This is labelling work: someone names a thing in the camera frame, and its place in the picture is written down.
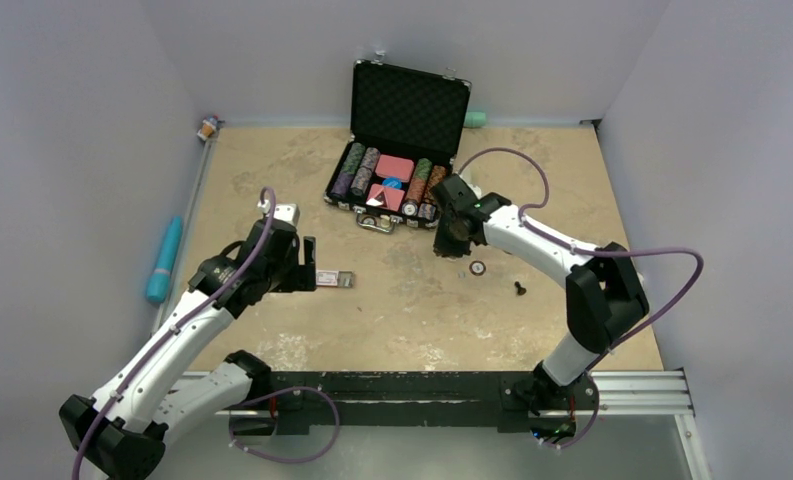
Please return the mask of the red white staple box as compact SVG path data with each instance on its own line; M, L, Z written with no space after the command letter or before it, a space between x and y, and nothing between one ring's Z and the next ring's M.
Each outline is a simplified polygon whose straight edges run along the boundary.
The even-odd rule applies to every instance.
M318 270L316 285L327 288L352 288L355 282L353 271Z

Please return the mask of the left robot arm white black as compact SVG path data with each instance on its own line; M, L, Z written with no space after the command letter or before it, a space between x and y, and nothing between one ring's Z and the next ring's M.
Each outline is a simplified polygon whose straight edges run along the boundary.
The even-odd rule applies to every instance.
M202 350L268 293L316 289L316 240L292 221L265 217L249 237L204 261L172 314L119 373L91 396L70 396L59 417L76 451L71 476L145 479L184 435L216 412L256 409L274 393L272 372L243 350L176 389Z

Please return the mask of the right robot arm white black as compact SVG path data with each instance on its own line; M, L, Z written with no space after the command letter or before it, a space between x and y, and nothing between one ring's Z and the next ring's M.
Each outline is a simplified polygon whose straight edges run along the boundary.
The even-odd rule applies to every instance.
M531 392L548 407L568 399L597 358L643 320L650 306L627 250L581 243L525 215L509 199L478 197L460 176L431 190L442 213L433 250L460 258L490 246L537 269L563 288L567 332L536 367Z

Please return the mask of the brown poker chip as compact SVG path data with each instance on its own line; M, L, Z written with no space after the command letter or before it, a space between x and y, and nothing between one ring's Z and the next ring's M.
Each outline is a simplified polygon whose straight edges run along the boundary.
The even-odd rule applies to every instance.
M482 276L486 272L486 265L482 261L472 261L469 264L469 272L474 276Z

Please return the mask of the blue dealer button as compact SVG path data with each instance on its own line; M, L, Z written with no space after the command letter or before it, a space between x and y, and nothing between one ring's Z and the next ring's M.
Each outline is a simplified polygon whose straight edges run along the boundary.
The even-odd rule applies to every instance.
M402 187L403 187L403 182L400 179L395 178L395 177L386 178L386 179L384 179L381 182L381 184L384 187L391 188L391 189L396 189L396 190L401 190Z

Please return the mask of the pink card deck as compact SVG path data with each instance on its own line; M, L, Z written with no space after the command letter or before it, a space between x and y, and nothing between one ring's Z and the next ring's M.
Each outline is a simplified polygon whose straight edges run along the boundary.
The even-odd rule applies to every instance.
M392 155L381 155L375 167L375 174L383 179L395 178L402 183L409 182L415 169L411 159Z

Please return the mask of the mint green cylinder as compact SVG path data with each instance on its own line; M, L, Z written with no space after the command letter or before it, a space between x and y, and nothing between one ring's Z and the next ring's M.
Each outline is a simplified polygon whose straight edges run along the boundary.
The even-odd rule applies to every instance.
M467 129L483 128L487 124L487 116L482 111L468 111L464 118L463 126Z

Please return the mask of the black poker chip case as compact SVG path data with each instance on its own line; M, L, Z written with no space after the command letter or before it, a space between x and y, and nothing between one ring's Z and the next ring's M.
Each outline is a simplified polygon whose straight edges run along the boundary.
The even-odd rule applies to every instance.
M458 153L472 84L454 76L429 73L373 60L358 60L352 69L350 137L323 192L334 207L384 217L393 223L432 230L440 213L424 189L417 214L403 212L407 197L394 208L370 205L370 189L388 178L370 169L365 185L354 187L363 156L373 148L381 155L416 163L422 159L447 174Z

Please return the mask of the teal cylinder tool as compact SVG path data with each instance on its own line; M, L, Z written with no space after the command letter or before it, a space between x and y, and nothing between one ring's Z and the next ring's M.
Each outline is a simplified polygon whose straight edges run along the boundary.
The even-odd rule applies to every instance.
M151 304L162 304L167 298L182 234L183 219L175 216L164 232L154 269L147 281L144 294Z

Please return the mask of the small orange bottle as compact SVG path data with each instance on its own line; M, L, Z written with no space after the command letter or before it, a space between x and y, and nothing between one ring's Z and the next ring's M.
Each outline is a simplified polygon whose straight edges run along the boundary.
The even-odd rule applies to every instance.
M207 142L220 128L221 120L216 115L207 116L202 120L196 136L202 141Z

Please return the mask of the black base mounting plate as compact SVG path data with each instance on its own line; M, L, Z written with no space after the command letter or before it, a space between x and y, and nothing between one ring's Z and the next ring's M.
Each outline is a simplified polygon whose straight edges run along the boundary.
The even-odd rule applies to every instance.
M264 410L280 435L312 426L492 428L571 436L597 408L595 382L554 387L530 371L272 372L236 409Z

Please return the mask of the aluminium frame rail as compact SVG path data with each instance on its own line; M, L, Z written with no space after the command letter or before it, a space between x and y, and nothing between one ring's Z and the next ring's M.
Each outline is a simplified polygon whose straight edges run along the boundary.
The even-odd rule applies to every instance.
M322 269L349 270L352 288L267 296L212 340L186 376L246 350L276 371L521 371L561 338L563 294L550 279L503 253L483 251L488 272L432 250L430 230L359 228L326 204L323 189L340 148L332 129L267 129L220 137L198 190L178 267L198 264L247 235L262 187L301 211ZM466 272L465 278L458 271ZM516 295L515 282L527 293ZM632 342L641 372L598 371L597 408L585 438L554 452L528 433L492 428L313 426L306 435L259 437L266 459L228 444L217 415L173 446L159 479L688 479L684 446L695 430L684 376L661 369L651 334ZM329 437L335 435L336 442Z

